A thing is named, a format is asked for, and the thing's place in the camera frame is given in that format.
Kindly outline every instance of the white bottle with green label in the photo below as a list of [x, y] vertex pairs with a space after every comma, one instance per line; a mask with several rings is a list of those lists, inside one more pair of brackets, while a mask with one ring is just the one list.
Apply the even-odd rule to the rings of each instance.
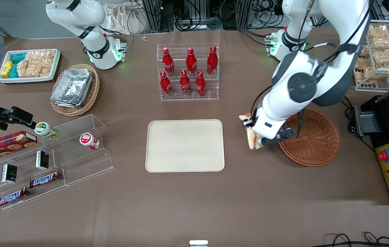
[[58, 130], [51, 128], [47, 122], [39, 122], [34, 129], [36, 134], [39, 134], [43, 137], [49, 138], [51, 140], [56, 139], [59, 136]]

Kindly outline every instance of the round wicker basket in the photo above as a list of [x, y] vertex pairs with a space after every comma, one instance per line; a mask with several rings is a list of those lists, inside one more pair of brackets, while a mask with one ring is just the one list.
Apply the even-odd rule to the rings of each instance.
[[[287, 120], [287, 126], [298, 129], [298, 114]], [[306, 167], [320, 167], [331, 162], [339, 151], [339, 133], [333, 122], [317, 110], [306, 108], [299, 136], [279, 143], [293, 161]]]
[[[89, 111], [89, 109], [95, 103], [95, 100], [97, 99], [98, 90], [100, 89], [100, 79], [98, 78], [98, 74], [95, 71], [95, 69], [89, 66], [88, 64], [72, 65], [69, 67], [69, 69], [87, 69], [93, 73], [91, 86], [89, 87], [88, 95], [86, 96], [86, 100], [82, 107], [80, 108], [64, 107], [64, 106], [55, 105], [53, 102], [51, 102], [51, 105], [53, 105], [53, 108], [56, 112], [60, 114], [65, 114], [67, 116], [75, 117]], [[56, 84], [54, 84], [53, 87], [53, 92], [56, 89], [56, 86], [58, 85], [58, 82], [62, 77], [62, 75], [65, 73], [65, 71], [66, 70], [61, 72], [61, 75], [57, 78]]]

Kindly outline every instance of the yellow snack box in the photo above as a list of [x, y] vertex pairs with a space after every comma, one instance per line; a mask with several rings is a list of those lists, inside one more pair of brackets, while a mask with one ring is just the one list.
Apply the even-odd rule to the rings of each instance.
[[1, 77], [8, 78], [10, 76], [11, 69], [13, 68], [14, 63], [11, 60], [6, 61], [3, 65], [3, 69], [1, 71]]

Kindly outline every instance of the red emergency stop button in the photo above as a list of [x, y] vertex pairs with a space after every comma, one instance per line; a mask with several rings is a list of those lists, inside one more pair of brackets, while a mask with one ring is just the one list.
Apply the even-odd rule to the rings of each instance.
[[389, 150], [383, 150], [378, 153], [378, 158], [380, 161], [389, 163]]

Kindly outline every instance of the red button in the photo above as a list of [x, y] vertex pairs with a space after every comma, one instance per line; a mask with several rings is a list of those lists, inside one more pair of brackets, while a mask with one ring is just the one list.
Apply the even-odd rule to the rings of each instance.
[[389, 159], [389, 155], [387, 152], [385, 151], [381, 151], [379, 152], [378, 154], [378, 158], [381, 160], [381, 161], [387, 161]]

